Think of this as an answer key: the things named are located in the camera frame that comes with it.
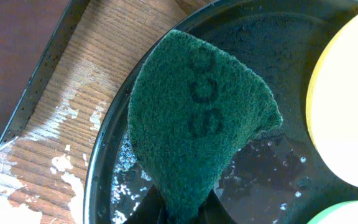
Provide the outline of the green yellow sponge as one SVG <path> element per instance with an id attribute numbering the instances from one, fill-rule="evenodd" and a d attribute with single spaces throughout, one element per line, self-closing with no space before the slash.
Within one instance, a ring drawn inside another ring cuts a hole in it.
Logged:
<path id="1" fill-rule="evenodd" d="M 171 223 L 194 220 L 236 152 L 283 123 L 260 76 L 235 56 L 176 29 L 144 62 L 127 120 L 132 150 Z"/>

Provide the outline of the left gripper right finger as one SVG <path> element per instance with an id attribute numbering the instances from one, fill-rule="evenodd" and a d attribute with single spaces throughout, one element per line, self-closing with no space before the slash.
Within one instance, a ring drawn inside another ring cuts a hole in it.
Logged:
<path id="1" fill-rule="evenodd" d="M 198 224 L 237 224 L 227 213 L 219 201 L 214 190 L 211 190 L 207 199 L 198 209 Z"/>

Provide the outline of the yellow plate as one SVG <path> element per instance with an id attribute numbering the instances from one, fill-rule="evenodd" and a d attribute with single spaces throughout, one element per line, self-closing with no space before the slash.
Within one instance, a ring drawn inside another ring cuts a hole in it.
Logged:
<path id="1" fill-rule="evenodd" d="M 316 63 L 306 123 L 327 167 L 358 187 L 358 15 L 330 40 Z"/>

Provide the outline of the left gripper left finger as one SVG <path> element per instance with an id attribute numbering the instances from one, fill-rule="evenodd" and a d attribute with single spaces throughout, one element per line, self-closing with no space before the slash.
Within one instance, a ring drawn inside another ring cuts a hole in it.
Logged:
<path id="1" fill-rule="evenodd" d="M 151 186 L 136 211 L 124 224 L 166 224 L 166 209 L 156 186 Z"/>

